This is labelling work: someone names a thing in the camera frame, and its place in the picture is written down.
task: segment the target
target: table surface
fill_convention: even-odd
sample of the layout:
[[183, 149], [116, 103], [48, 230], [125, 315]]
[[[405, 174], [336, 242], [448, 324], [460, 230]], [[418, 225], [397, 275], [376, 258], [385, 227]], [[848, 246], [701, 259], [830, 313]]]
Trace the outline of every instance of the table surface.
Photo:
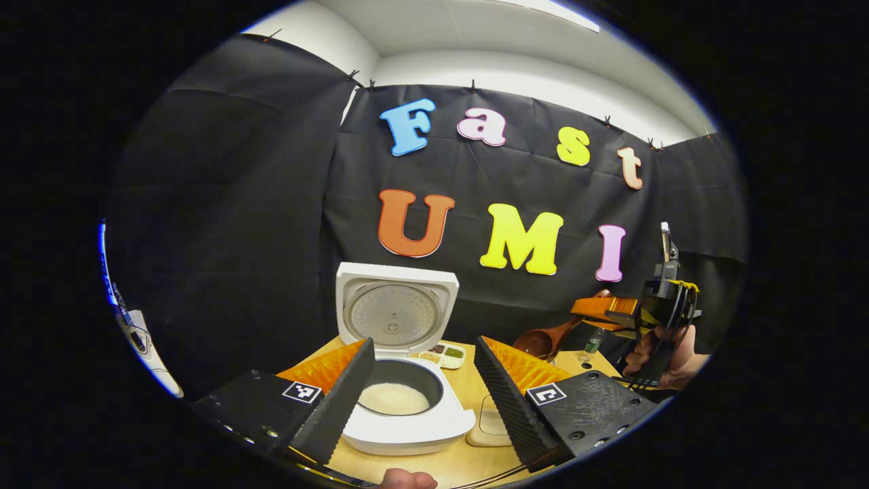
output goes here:
[[[474, 415], [479, 420], [482, 400], [488, 395], [488, 390], [474, 367], [475, 347], [474, 345], [447, 340], [443, 340], [443, 343], [458, 345], [465, 349], [465, 362], [461, 367], [455, 370], [442, 369], [442, 371], [453, 387], [461, 405], [465, 409], [473, 409]], [[303, 361], [319, 357], [323, 353], [331, 352], [342, 346], [344, 343], [341, 338], [336, 337]], [[610, 377], [620, 376], [600, 352], [560, 352], [555, 358], [555, 366], [571, 374], [587, 372], [588, 369], [581, 366], [580, 356], [588, 356], [588, 363], [592, 365], [591, 370], [603, 372]], [[438, 487], [446, 489], [483, 480], [519, 465], [521, 462], [512, 446], [473, 446], [467, 442], [466, 437], [462, 437], [441, 452], [397, 457], [359, 452], [350, 446], [344, 438], [341, 438], [338, 440], [338, 445], [335, 447], [335, 452], [327, 466], [332, 470], [374, 483], [380, 483], [383, 473], [393, 467], [400, 467], [411, 472], [428, 472], [438, 481]], [[544, 471], [538, 471], [534, 474], [522, 471], [487, 487], [524, 479]]]

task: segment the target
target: human hand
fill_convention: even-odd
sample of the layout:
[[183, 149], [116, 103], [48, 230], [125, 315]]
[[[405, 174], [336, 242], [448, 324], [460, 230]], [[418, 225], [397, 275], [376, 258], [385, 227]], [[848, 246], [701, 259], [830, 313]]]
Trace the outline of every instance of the human hand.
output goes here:
[[[682, 334], [685, 333], [685, 328], [680, 328], [673, 335], [673, 339], [679, 340]], [[652, 354], [652, 334], [658, 339], [664, 334], [664, 326], [655, 328], [654, 333], [648, 332], [640, 340], [640, 343], [634, 348], [634, 352], [625, 357], [627, 367], [622, 373], [625, 377], [630, 377], [649, 360]], [[676, 345], [676, 350], [673, 352], [673, 357], [670, 358], [670, 363], [667, 365], [667, 370], [661, 375], [658, 381], [659, 389], [684, 389], [688, 381], [690, 381], [706, 361], [708, 355], [697, 355], [694, 353], [694, 338], [697, 330], [694, 325], [688, 326], [688, 332], [682, 339], [682, 342]]]
[[410, 473], [404, 469], [388, 469], [377, 489], [435, 489], [437, 481], [425, 472]]

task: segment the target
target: wooden spoon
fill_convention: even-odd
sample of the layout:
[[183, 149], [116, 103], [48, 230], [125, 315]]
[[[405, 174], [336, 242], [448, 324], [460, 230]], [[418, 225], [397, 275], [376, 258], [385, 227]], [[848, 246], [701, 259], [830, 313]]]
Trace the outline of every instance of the wooden spoon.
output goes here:
[[[613, 294], [604, 289], [596, 294], [597, 298], [610, 297]], [[521, 350], [543, 360], [549, 360], [561, 350], [561, 341], [582, 321], [582, 316], [573, 316], [563, 325], [555, 328], [543, 328], [522, 333], [513, 343], [513, 348]]]

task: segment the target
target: white rice cooker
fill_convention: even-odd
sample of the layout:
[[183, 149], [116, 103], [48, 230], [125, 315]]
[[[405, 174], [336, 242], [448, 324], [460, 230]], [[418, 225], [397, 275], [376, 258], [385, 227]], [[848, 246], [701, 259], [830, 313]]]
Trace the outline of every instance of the white rice cooker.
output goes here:
[[441, 368], [410, 358], [437, 345], [459, 291], [455, 274], [386, 265], [341, 263], [335, 281], [338, 332], [349, 345], [372, 338], [375, 368], [368, 385], [407, 385], [429, 408], [408, 415], [384, 414], [356, 403], [343, 437], [374, 455], [438, 452], [474, 427]]

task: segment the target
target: colorful foam letter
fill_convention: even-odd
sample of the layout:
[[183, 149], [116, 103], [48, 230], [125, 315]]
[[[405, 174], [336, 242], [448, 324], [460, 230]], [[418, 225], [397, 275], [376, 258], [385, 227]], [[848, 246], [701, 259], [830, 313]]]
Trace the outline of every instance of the colorful foam letter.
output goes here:
[[573, 127], [562, 127], [558, 131], [558, 140], [561, 144], [555, 147], [558, 157], [566, 163], [585, 166], [592, 154], [588, 152], [588, 134]]
[[465, 111], [468, 117], [485, 117], [485, 119], [469, 118], [462, 119], [456, 126], [459, 134], [468, 139], [483, 140], [489, 146], [502, 146], [507, 140], [504, 138], [504, 128], [507, 120], [504, 116], [491, 109], [474, 107]]
[[625, 230], [619, 226], [604, 224], [598, 228], [598, 232], [603, 237], [603, 258], [600, 259], [600, 269], [594, 276], [601, 282], [618, 282], [621, 280], [621, 239], [625, 237]]
[[561, 216], [542, 212], [531, 225], [531, 229], [525, 232], [522, 218], [512, 205], [492, 204], [488, 210], [494, 217], [492, 239], [488, 252], [480, 257], [480, 265], [504, 268], [507, 265], [507, 259], [504, 258], [506, 246], [514, 270], [519, 270], [525, 258], [534, 250], [534, 255], [525, 265], [525, 269], [540, 275], [555, 274], [555, 240], [558, 239], [559, 228], [564, 224]]
[[425, 236], [419, 241], [404, 237], [404, 220], [408, 216], [408, 207], [416, 201], [416, 196], [408, 191], [385, 190], [380, 193], [380, 199], [383, 207], [377, 236], [384, 248], [396, 255], [422, 258], [441, 247], [447, 211], [455, 207], [452, 198], [429, 195], [423, 199], [428, 206], [428, 224]]
[[642, 178], [637, 177], [637, 167], [643, 163], [634, 155], [633, 148], [622, 148], [615, 152], [621, 158], [621, 170], [625, 175], [627, 186], [634, 190], [639, 190], [643, 187]]
[[[381, 114], [381, 119], [386, 119], [389, 123], [389, 130], [392, 131], [392, 138], [395, 140], [392, 156], [399, 157], [420, 150], [428, 144], [426, 138], [417, 136], [416, 129], [422, 132], [431, 131], [432, 122], [428, 120], [428, 114], [420, 111], [430, 112], [434, 109], [435, 103], [423, 98], [410, 104], [399, 105]], [[411, 112], [416, 112], [413, 117], [410, 116]]]

